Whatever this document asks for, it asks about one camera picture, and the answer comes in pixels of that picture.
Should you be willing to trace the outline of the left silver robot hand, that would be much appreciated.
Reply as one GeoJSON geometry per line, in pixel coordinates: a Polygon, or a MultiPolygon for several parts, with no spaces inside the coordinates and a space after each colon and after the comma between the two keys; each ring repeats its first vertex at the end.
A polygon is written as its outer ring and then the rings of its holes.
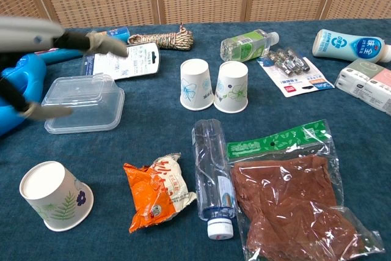
{"type": "MultiPolygon", "coordinates": [[[[69,31],[59,23],[31,17],[1,17],[1,70],[14,66],[26,54],[51,48],[78,50],[87,54],[112,53],[128,57],[125,43],[97,32],[83,34],[69,31]]],[[[27,101],[6,78],[1,78],[1,98],[19,115],[32,120],[69,116],[63,106],[42,106],[27,101]]]]}

